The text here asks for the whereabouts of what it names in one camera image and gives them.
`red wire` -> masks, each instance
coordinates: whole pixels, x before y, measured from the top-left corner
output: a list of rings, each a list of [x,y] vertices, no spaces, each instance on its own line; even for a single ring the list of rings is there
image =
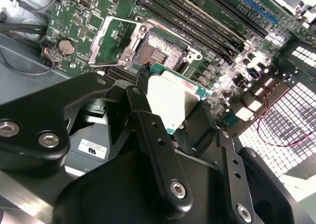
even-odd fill
[[[303,142],[305,139],[307,139],[310,135],[312,135],[313,133],[316,132],[316,130],[308,133],[307,135],[304,135],[301,139],[297,140],[297,141],[294,141],[288,145],[277,145],[277,144],[271,144],[267,141],[265,141],[261,135],[260,135],[260,124],[261,124],[261,121],[262,119],[266,116],[266,114],[268,113],[268,111],[270,110],[270,106],[269,106],[269,99],[268,99],[268,90],[267,90],[267,87],[265,86],[265,84],[263,83],[263,89],[265,91],[265,95],[266,95],[266,104],[267,104],[267,108],[266,110],[262,113],[262,115],[259,117],[259,121],[258,121],[258,125],[257,125],[257,134],[259,136],[259,138],[267,145],[270,145],[270,146],[275,146],[275,147],[281,147],[281,148],[286,148],[286,147],[291,147],[291,146],[296,146],[298,144],[300,144],[301,142]]]
[[[48,48],[47,48],[47,47],[44,48],[44,52],[45,52],[46,55],[49,54],[49,51],[48,51]]]

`blue ram slot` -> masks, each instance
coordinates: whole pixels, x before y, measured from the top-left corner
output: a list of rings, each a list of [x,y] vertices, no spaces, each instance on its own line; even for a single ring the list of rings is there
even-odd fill
[[[273,24],[278,24],[278,20],[275,19],[272,15],[266,13],[262,8],[260,8],[254,1],[252,0],[243,0],[248,5],[256,9],[262,16],[264,16],[266,19],[268,19]]]

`motherboard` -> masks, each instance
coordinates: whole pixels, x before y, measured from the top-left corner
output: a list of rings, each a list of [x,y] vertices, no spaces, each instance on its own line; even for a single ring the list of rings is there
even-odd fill
[[[71,76],[133,81],[159,63],[207,88],[220,120],[258,78],[277,81],[290,40],[315,46],[315,19],[301,0],[57,0],[45,44]]]

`white label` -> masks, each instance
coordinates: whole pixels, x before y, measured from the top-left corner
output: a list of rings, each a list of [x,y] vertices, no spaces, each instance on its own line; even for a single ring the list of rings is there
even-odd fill
[[[98,144],[95,144],[93,142],[90,142],[86,139],[81,140],[78,149],[80,151],[83,151],[87,154],[96,156],[96,157],[101,158],[101,159],[104,159],[105,154],[107,153],[107,148],[100,146]]]

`silver screw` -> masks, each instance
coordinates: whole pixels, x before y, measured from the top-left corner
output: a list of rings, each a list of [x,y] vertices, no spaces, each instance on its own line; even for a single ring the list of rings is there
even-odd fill
[[[12,121],[0,122],[0,136],[12,137],[20,132],[20,126]]]
[[[132,60],[132,59],[131,59],[130,56],[126,56],[126,57],[124,58],[124,61],[127,62],[127,63],[129,63],[131,60]]]
[[[249,149],[249,153],[250,153],[253,157],[256,157],[256,156],[257,156],[256,153],[255,153],[255,151],[252,150],[252,149]]]
[[[46,148],[53,148],[59,144],[59,137],[53,133],[43,133],[39,136],[39,144]]]
[[[170,183],[170,189],[177,198],[182,199],[186,196],[186,189],[180,182],[172,181]]]
[[[228,134],[226,131],[222,130],[222,134],[223,134],[226,138],[229,138],[229,134]]]
[[[245,222],[251,223],[251,214],[244,206],[237,204],[237,212]]]
[[[100,79],[100,78],[97,80],[97,82],[103,85],[107,84],[107,82],[105,82],[103,79]]]
[[[140,27],[140,30],[142,32],[146,33],[148,31],[148,28],[145,25],[143,25],[143,26]]]
[[[69,64],[69,67],[72,68],[72,69],[74,69],[74,68],[76,67],[76,64],[73,63],[73,62],[71,62],[71,63]]]

